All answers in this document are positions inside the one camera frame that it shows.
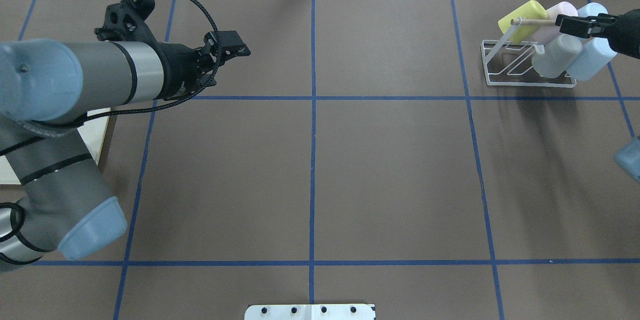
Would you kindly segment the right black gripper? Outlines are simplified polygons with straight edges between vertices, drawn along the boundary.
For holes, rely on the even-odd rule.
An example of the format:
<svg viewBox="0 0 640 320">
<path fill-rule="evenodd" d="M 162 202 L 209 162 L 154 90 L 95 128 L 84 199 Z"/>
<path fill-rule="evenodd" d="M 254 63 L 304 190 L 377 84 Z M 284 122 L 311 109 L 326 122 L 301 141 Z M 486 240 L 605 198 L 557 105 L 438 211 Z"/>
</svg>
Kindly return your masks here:
<svg viewBox="0 0 640 320">
<path fill-rule="evenodd" d="M 620 54 L 640 57 L 640 10 L 633 9 L 620 15 L 599 13 L 586 17 L 560 14 L 555 19 L 560 33 L 579 38 L 608 37 L 610 48 Z"/>
</svg>

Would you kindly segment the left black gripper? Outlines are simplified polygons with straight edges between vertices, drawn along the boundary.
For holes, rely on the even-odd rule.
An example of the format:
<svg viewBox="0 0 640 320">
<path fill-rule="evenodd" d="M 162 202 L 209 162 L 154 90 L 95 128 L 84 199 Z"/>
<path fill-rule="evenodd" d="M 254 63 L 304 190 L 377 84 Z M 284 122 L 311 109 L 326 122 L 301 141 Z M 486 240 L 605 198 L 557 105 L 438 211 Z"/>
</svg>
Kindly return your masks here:
<svg viewBox="0 0 640 320">
<path fill-rule="evenodd" d="M 217 72 L 223 64 L 222 58 L 251 54 L 237 31 L 220 31 L 219 38 L 215 33 L 206 33 L 203 41 L 204 45 L 197 48 L 167 42 L 159 44 L 158 56 L 164 74 L 163 86 L 158 94 L 160 99 L 171 101 L 186 98 L 208 83 L 207 75 Z"/>
</svg>

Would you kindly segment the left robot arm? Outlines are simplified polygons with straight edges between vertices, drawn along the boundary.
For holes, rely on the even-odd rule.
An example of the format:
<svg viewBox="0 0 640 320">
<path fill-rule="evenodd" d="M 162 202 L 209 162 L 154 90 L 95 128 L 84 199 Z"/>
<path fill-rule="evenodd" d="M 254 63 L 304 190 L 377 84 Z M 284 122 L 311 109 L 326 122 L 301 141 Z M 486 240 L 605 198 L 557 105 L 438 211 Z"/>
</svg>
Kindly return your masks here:
<svg viewBox="0 0 640 320">
<path fill-rule="evenodd" d="M 54 251 L 80 260 L 128 231 L 78 130 L 119 106 L 176 106 L 213 86 L 227 60 L 251 54 L 237 31 L 210 31 L 203 41 L 190 48 L 108 32 L 94 42 L 1 44 L 1 154 L 25 192 L 1 204 L 2 272 Z"/>
</svg>

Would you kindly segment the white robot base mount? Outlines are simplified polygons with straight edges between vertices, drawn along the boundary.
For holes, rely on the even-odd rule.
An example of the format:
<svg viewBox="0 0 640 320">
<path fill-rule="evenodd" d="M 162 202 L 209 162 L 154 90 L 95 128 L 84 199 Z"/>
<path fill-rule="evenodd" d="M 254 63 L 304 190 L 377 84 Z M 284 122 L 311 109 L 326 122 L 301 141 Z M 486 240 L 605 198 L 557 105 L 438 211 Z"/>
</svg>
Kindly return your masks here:
<svg viewBox="0 0 640 320">
<path fill-rule="evenodd" d="M 375 320 L 370 304 L 277 304 L 249 306 L 245 320 Z"/>
</svg>

